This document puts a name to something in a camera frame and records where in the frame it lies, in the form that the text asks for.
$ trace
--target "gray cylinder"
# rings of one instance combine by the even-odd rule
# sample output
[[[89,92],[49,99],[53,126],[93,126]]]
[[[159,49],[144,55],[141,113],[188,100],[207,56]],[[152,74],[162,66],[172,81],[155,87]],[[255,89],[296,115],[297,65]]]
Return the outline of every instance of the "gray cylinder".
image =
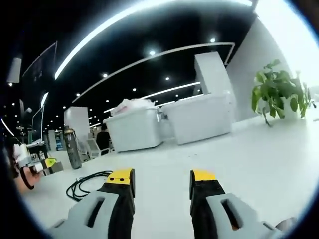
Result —
[[[66,144],[66,150],[69,155],[69,160],[73,169],[78,169],[82,167],[82,162],[80,159],[78,147],[76,145],[75,131],[69,126],[65,127],[64,140]]]

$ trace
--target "plastic bin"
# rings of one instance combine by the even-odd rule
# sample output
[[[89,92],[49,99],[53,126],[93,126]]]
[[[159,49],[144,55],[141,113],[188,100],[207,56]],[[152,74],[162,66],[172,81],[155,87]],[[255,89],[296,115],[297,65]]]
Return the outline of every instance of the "plastic bin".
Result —
[[[103,122],[108,127],[116,152],[153,148],[162,143],[154,108],[128,110]]]
[[[178,144],[195,142],[231,132],[232,106],[227,95],[211,94],[162,107]]]

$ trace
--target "plastic bag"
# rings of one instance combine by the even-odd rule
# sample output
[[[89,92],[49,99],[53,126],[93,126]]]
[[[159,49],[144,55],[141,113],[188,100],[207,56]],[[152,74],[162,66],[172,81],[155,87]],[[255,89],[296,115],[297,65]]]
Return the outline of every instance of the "plastic bag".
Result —
[[[127,110],[139,109],[139,108],[153,108],[154,102],[147,99],[124,99],[118,106],[111,110],[111,115],[118,115]]]

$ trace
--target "computer monitor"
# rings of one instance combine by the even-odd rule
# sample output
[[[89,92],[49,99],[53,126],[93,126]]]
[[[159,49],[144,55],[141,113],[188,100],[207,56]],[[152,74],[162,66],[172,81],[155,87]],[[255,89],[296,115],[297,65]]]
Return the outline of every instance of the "computer monitor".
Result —
[[[31,138],[32,143],[43,141],[42,138],[42,125],[43,125],[43,112],[44,106],[40,108],[37,113],[32,117],[32,132]]]

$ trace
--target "desk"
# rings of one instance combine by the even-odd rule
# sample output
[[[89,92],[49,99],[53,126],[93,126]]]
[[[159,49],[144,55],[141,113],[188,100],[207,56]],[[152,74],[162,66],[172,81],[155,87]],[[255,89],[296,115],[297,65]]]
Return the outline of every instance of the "desk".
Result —
[[[189,172],[214,172],[226,192],[253,207],[260,220],[276,225],[298,217],[319,179],[319,122],[273,120],[262,117],[237,123],[228,135],[177,146],[111,153],[41,179],[24,195],[31,212],[45,227],[67,217],[75,202],[65,191],[76,178],[97,171],[132,167],[136,171],[136,213],[132,238],[191,239]],[[83,188],[98,189],[102,178]]]

